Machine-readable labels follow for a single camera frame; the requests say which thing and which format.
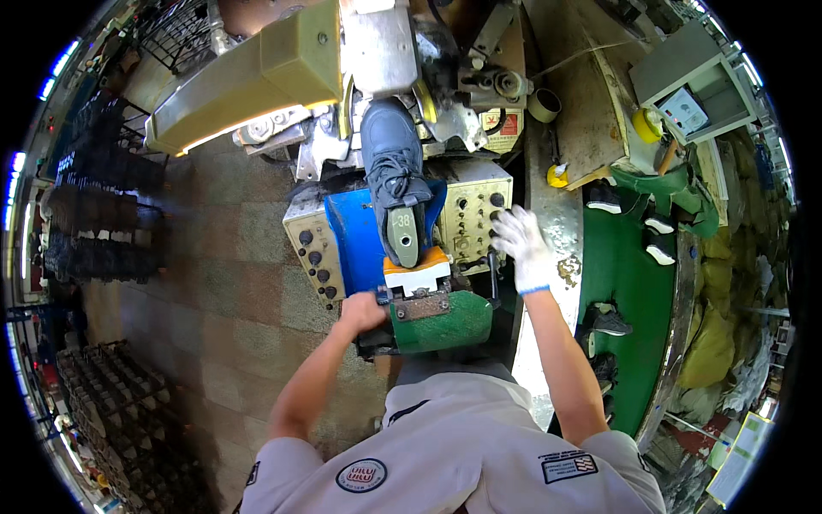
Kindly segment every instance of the worker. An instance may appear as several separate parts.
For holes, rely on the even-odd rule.
[[[357,293],[279,394],[241,513],[665,512],[633,439],[606,424],[597,379],[552,296],[556,267],[536,216],[514,206],[493,229],[494,248],[515,259],[562,438],[537,426],[530,393],[496,367],[415,383],[403,370],[381,431],[323,462],[308,434],[345,350],[386,321],[373,293]]]

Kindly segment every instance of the white work glove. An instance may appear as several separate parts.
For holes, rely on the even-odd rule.
[[[496,237],[491,245],[515,260],[514,282],[522,295],[550,289],[549,279],[556,270],[553,251],[545,244],[537,225],[537,215],[515,205],[491,222]]]

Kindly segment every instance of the shoe lasting machine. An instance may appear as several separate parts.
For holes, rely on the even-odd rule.
[[[146,145],[182,155],[231,132],[249,156],[290,161],[283,225],[321,303],[372,290],[389,305],[390,327],[358,341],[363,358],[484,342],[505,261],[491,220],[510,208],[513,178],[481,149],[533,89],[520,0],[305,3],[169,97]],[[416,133],[406,146],[422,174],[417,150],[375,150],[369,109],[378,118],[386,99]],[[489,299],[472,291],[478,273]]]

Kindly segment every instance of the person's hand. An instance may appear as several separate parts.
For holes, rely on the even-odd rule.
[[[371,291],[352,294],[343,300],[343,313],[338,323],[354,335],[377,328],[388,318],[388,313],[376,302]]]
[[[516,290],[528,294],[550,289],[549,282],[556,268],[552,262],[553,252],[537,225],[537,215],[514,206],[511,212],[501,212],[491,224],[496,232],[491,245],[515,260]]]

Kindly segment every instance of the circular logo badge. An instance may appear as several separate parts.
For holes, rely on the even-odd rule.
[[[361,459],[345,466],[337,474],[337,485],[350,493],[367,493],[386,481],[386,465],[377,459]]]

